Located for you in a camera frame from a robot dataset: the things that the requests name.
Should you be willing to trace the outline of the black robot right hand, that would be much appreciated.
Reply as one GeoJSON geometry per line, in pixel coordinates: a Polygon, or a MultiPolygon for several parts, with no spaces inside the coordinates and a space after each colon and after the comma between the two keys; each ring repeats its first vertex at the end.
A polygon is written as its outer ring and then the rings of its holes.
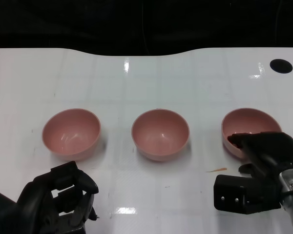
{"type": "Polygon", "coordinates": [[[281,172],[293,169],[293,138],[284,132],[233,134],[228,141],[250,161],[239,167],[241,174],[276,181],[281,172]]]}

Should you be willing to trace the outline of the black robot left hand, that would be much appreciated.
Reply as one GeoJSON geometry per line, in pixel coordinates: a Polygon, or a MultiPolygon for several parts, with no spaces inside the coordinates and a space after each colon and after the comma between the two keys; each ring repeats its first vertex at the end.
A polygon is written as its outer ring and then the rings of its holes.
{"type": "Polygon", "coordinates": [[[84,234],[87,220],[98,216],[93,208],[99,192],[95,181],[76,162],[52,168],[29,182],[17,205],[20,234],[84,234]]]}

